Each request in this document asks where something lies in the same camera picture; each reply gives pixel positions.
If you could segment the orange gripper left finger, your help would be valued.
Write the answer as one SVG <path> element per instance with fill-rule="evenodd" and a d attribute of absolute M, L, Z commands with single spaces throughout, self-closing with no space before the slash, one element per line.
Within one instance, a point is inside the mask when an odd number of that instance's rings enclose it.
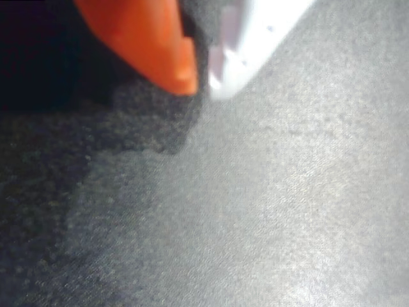
<path fill-rule="evenodd" d="M 199 81 L 194 41 L 183 33 L 177 1 L 76 0 L 91 32 L 163 90 L 194 95 Z"/>

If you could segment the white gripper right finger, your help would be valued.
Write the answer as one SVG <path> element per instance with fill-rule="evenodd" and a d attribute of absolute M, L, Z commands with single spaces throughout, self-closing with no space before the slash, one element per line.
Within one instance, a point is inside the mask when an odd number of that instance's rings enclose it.
<path fill-rule="evenodd" d="M 231 99 L 244 89 L 313 2 L 233 1 L 224 7 L 219 43 L 209 48 L 211 99 Z"/>

